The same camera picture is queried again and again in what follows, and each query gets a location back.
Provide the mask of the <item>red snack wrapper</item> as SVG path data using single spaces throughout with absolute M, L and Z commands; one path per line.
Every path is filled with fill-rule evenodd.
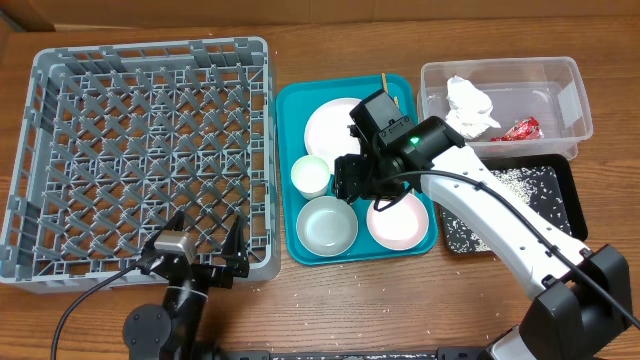
M 492 142 L 539 140 L 544 137 L 540 124 L 534 117 L 528 117 L 516 123 L 504 135 L 493 137 Z

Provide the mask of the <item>grey bowl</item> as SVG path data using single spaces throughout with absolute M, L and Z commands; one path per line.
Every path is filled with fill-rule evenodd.
M 358 235 L 358 219 L 345 201 L 322 196 L 305 204 L 296 221 L 296 233 L 302 246 L 320 257 L 345 253 Z

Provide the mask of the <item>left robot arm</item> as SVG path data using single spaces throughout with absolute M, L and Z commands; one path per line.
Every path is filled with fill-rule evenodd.
M 196 238 L 183 229 L 186 215 L 177 212 L 143 247 L 137 267 L 168 281 L 160 305 L 134 309 L 123 326 L 131 359 L 225 359 L 213 343 L 196 340 L 208 292 L 230 289 L 236 278 L 246 278 L 250 265 L 244 240 L 246 219 L 237 216 L 221 250 L 222 265 L 196 261 Z

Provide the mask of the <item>white cup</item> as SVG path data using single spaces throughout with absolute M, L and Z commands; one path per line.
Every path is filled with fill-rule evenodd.
M 291 169 L 291 181 L 307 200 L 324 196 L 327 192 L 331 172 L 326 162 L 315 155 L 299 158 Z

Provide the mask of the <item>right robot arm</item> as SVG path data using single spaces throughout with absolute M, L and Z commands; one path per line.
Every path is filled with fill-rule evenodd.
M 335 161 L 338 198 L 392 207 L 411 190 L 424 193 L 480 236 L 526 291 L 522 322 L 479 358 L 593 359 L 638 326 L 627 260 L 610 245 L 592 251 L 533 211 L 444 120 L 360 119 L 349 131 L 360 152 Z

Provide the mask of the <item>pink bowl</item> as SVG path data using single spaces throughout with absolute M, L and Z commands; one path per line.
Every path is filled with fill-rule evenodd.
M 377 243 L 390 250 L 403 251 L 416 247 L 425 238 L 429 216 L 420 199 L 409 193 L 384 211 L 376 211 L 371 203 L 366 223 Z

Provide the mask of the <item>white napkin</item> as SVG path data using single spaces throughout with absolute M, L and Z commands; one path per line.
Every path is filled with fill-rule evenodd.
M 469 80 L 455 75 L 447 81 L 449 112 L 446 122 L 467 140 L 473 140 L 489 128 L 501 125 L 491 116 L 493 103 L 489 96 Z

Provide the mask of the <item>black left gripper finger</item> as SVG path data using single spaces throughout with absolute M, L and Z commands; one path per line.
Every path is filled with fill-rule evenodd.
M 221 256 L 228 265 L 249 264 L 244 240 L 244 227 L 245 219 L 237 215 L 221 249 Z
M 160 232 L 163 231 L 183 231 L 185 222 L 185 213 L 182 210 L 177 210 L 174 215 L 163 226 Z

